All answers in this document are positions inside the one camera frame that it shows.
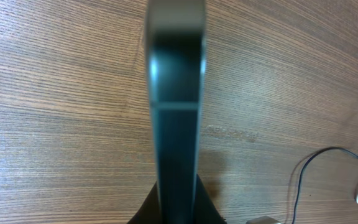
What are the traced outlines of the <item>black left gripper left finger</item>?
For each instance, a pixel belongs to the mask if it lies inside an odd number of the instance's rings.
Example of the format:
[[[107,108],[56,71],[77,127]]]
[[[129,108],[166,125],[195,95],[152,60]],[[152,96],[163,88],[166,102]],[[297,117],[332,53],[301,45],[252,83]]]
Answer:
[[[154,184],[139,210],[127,224],[162,224],[157,183]]]

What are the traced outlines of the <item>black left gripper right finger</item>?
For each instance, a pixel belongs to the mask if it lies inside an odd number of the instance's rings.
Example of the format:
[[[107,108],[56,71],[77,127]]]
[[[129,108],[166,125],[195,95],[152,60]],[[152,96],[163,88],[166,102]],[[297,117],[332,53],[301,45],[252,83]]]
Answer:
[[[194,224],[226,224],[210,199],[199,175],[196,176]]]

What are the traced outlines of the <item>blue screen smartphone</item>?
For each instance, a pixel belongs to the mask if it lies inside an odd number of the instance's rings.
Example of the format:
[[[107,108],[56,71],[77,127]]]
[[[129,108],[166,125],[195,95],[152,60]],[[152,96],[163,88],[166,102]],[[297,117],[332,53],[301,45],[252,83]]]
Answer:
[[[202,0],[147,4],[145,66],[163,223],[194,220],[205,28]]]

